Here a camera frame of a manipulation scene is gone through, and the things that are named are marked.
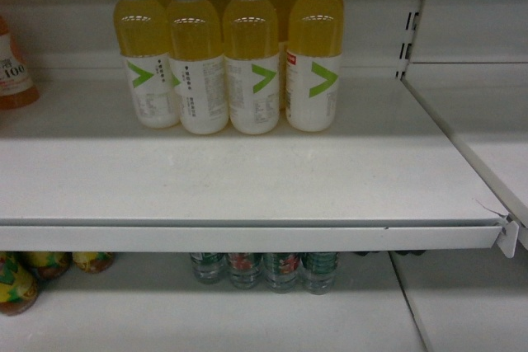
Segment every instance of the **red label tag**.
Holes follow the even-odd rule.
[[[297,63],[297,57],[292,53],[288,53],[288,63],[295,65]]]

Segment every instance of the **white bottle label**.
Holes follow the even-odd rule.
[[[279,54],[269,58],[225,59],[229,109],[236,129],[263,134],[279,120]]]
[[[32,86],[33,81],[11,35],[0,36],[0,96],[17,94]]]
[[[202,61],[171,59],[171,69],[183,125],[197,134],[222,129],[229,118],[224,56]]]
[[[307,57],[288,51],[286,116],[303,131],[327,128],[336,114],[339,66],[337,57]]]
[[[136,115],[152,128],[179,120],[168,53],[153,57],[123,57]]]

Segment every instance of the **water bottle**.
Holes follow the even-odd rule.
[[[311,294],[325,294],[332,288],[338,255],[335,251],[303,254],[303,286]]]
[[[299,253],[265,253],[266,285],[276,293],[288,293],[295,287]]]
[[[216,284],[224,276],[225,253],[190,253],[192,271],[202,284]]]
[[[261,274],[261,253],[228,253],[229,280],[235,288],[257,286]]]

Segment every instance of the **green chevron logo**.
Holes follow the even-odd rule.
[[[141,84],[148,81],[154,75],[151,72],[147,72],[146,70],[143,70],[142,68],[137,67],[130,61],[128,61],[127,66],[132,72],[137,73],[139,75],[137,78],[132,80],[132,85],[134,86],[134,88],[139,87]]]
[[[310,98],[313,98],[314,96],[325,92],[337,80],[337,75],[334,72],[322,67],[321,65],[315,62],[312,62],[312,72],[324,78],[325,81],[315,87],[310,88]]]
[[[273,72],[270,69],[265,69],[262,66],[258,66],[258,65],[254,64],[254,63],[251,64],[251,70],[253,71],[253,73],[264,77],[260,82],[258,82],[257,84],[255,84],[253,86],[253,94],[256,94],[262,88],[267,86],[270,83],[270,81],[273,80],[273,78],[277,74],[277,72]]]

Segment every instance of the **shelf bracket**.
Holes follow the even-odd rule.
[[[511,215],[509,215],[502,221],[498,222],[498,225],[502,226],[502,231],[498,234],[497,245],[501,248],[504,256],[511,259],[515,255],[517,238],[519,237],[519,223],[516,220],[513,220]]]

